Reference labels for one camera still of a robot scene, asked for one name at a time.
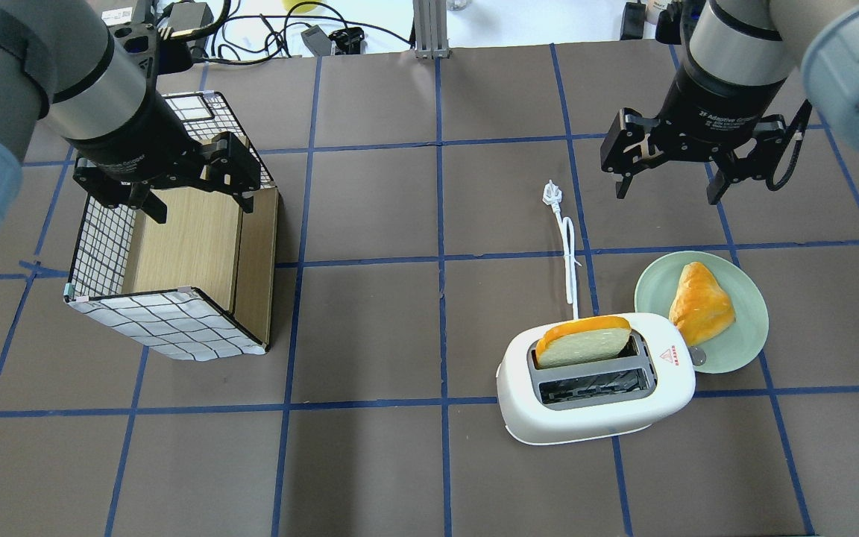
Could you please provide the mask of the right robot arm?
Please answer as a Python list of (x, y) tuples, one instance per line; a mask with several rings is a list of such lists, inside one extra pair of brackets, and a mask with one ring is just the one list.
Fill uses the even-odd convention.
[(621, 109), (601, 144), (618, 198), (668, 162), (715, 164), (709, 204), (745, 180), (780, 190), (814, 111), (859, 151), (859, 1), (673, 1), (655, 39), (683, 55), (658, 115)]

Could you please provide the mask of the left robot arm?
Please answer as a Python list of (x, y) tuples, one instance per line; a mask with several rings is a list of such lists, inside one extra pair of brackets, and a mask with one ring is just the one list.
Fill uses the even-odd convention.
[(78, 151), (75, 180), (94, 201), (167, 219), (158, 190), (190, 187), (231, 197), (245, 213), (262, 164), (230, 132), (193, 139), (157, 91), (158, 75), (185, 70), (197, 28), (109, 27), (85, 1), (0, 1), (0, 227), (21, 188), (39, 120)]

